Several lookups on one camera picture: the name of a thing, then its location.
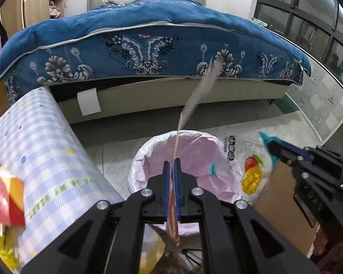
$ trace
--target green leaf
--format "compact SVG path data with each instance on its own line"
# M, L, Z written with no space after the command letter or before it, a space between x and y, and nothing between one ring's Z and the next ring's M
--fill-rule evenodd
M262 162L262 160L260 159L259 156L257 156L256 154L253 154L252 157L255 158L255 160L257 161L257 163L260 163L261 165L264 166L264 164L263 164L263 162Z

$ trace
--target cardboard box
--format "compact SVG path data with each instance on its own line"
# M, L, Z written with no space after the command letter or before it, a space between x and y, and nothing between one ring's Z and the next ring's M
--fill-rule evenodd
M254 208L289 242L307 255L318 224L311 228L293 199L295 179L291 167L279 161Z

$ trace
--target patterned wallpaper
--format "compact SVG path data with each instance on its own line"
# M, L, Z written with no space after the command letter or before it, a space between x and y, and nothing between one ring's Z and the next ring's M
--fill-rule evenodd
M304 75L303 86L290 85L287 93L324 140L343 118L343 88L316 61L308 58L311 78Z

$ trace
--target bed frame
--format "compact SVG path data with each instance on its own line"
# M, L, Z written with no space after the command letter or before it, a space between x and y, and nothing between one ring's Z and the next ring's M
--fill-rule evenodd
M206 5L206 0L194 0ZM102 0L88 0L87 9L100 6ZM59 102L70 124L124 113L184 105L199 79L166 77L98 91L101 112L82 116L76 98ZM250 79L218 79L212 92L202 103L282 99L288 86Z

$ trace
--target yellow dot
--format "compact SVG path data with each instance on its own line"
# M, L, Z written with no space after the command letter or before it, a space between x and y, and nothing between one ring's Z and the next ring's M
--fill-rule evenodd
M66 149L66 152L68 154L74 154L75 153L71 148Z

